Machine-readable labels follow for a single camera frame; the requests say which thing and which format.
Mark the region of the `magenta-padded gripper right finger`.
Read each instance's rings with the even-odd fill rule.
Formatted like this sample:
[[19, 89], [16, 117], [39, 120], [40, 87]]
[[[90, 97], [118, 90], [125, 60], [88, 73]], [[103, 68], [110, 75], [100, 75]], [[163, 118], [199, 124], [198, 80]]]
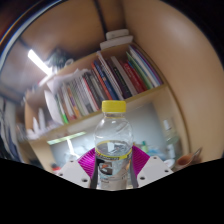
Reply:
[[172, 173], [158, 156], [149, 156], [138, 147], [132, 147], [130, 176], [134, 188], [146, 186]]

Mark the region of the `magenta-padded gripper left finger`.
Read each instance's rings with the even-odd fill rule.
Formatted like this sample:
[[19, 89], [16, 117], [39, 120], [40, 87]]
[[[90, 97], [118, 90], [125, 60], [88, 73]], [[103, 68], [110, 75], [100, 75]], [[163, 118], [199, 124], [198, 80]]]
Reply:
[[98, 171], [95, 160], [95, 149], [89, 150], [78, 160], [68, 161], [57, 175], [78, 186], [96, 189], [98, 184]]

